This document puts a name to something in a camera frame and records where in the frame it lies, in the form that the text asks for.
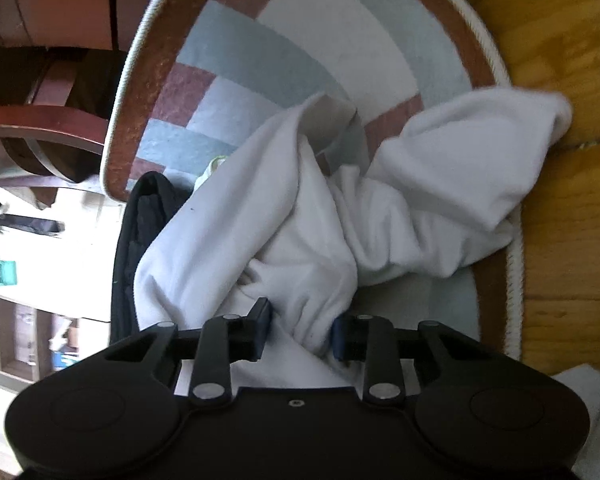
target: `white garment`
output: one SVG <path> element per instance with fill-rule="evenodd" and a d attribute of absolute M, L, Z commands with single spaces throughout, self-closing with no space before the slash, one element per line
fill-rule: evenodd
<path fill-rule="evenodd" d="M 327 179 L 314 154 L 354 113 L 311 97 L 218 168 L 140 261 L 141 329 L 163 320 L 198 328 L 266 296 L 270 338 L 260 362 L 232 365 L 234 385 L 348 384 L 352 370 L 322 357 L 356 288 L 407 272 L 449 276 L 507 245 L 507 214 L 571 120 L 558 94 L 474 91 L 412 118 L 365 176 L 343 166 Z"/>
<path fill-rule="evenodd" d="M 600 372 L 581 365 L 554 377 L 576 392 L 585 403 L 591 431 L 573 471 L 582 480 L 600 480 Z"/>

